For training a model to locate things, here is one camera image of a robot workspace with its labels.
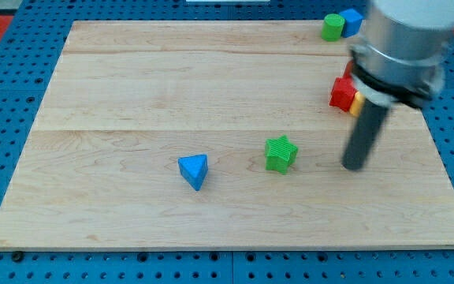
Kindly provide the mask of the red block behind arm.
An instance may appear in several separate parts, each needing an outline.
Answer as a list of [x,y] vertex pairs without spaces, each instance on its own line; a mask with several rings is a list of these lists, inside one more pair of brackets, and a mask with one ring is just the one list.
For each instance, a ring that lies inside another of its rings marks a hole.
[[351,78],[352,78],[352,67],[353,67],[353,61],[350,60],[350,61],[346,64],[346,66],[345,66],[345,68],[344,68],[344,72],[343,72],[343,75],[342,75],[342,77],[343,77],[344,79],[351,79]]

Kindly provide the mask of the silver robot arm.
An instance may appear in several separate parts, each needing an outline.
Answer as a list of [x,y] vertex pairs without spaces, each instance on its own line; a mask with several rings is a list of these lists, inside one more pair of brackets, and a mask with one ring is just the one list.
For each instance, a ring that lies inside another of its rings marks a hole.
[[350,45],[355,86],[380,107],[424,107],[445,85],[454,0],[371,0]]

